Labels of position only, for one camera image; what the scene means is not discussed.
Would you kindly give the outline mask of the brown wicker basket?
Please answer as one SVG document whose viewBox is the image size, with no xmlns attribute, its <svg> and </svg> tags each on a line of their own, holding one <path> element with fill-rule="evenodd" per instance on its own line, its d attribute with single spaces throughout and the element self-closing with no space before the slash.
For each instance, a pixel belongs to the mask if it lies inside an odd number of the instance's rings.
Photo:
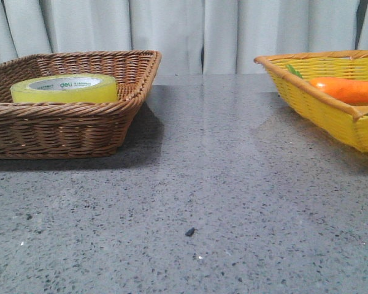
<svg viewBox="0 0 368 294">
<path fill-rule="evenodd" d="M 161 60 L 154 50 L 29 55 L 0 64 L 0 159 L 72 159 L 114 154 L 151 90 Z M 10 87 L 57 74 L 116 79 L 112 103 L 20 103 Z"/>
</svg>

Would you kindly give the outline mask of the orange toy carrot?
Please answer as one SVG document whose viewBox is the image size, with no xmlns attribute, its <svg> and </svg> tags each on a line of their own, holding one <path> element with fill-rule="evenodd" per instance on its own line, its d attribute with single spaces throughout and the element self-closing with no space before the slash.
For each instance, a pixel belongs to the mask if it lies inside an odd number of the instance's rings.
<svg viewBox="0 0 368 294">
<path fill-rule="evenodd" d="M 350 105 L 368 105 L 368 81 L 338 77 L 317 77 L 306 82 L 304 89 L 317 96 L 329 96 Z"/>
</svg>

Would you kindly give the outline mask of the small black debris piece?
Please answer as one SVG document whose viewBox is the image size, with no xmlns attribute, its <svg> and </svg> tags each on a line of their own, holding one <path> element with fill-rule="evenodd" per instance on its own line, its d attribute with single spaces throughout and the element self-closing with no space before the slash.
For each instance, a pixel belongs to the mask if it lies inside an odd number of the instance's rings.
<svg viewBox="0 0 368 294">
<path fill-rule="evenodd" d="M 195 233 L 196 229 L 194 227 L 190 228 L 186 233 L 185 233 L 185 236 L 193 236 L 194 233 Z"/>
</svg>

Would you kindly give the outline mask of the yellow tape roll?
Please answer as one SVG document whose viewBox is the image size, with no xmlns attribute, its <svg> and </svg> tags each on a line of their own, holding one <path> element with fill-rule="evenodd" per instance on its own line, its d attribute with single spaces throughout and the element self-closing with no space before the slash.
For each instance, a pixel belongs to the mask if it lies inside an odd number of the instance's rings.
<svg viewBox="0 0 368 294">
<path fill-rule="evenodd" d="M 116 79 L 109 75 L 62 74 L 20 81 L 10 87 L 14 103 L 107 103 L 118 100 Z"/>
</svg>

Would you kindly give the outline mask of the white curtain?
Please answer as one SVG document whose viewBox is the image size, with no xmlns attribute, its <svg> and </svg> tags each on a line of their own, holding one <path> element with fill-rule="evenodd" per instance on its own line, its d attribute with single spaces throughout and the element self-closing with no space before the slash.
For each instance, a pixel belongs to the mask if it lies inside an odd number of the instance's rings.
<svg viewBox="0 0 368 294">
<path fill-rule="evenodd" d="M 368 1 L 0 1 L 0 63 L 158 50 L 159 72 L 255 74 L 260 55 L 368 50 Z"/>
</svg>

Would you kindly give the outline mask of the yellow woven basket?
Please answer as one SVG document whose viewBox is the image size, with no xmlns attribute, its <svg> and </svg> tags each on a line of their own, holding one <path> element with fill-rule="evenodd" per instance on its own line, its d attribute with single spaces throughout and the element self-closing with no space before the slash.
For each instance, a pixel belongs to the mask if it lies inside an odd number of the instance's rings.
<svg viewBox="0 0 368 294">
<path fill-rule="evenodd" d="M 368 81 L 368 50 L 257 56 L 282 99 L 338 141 L 368 153 L 368 104 L 346 104 L 309 85 L 316 77 Z"/>
</svg>

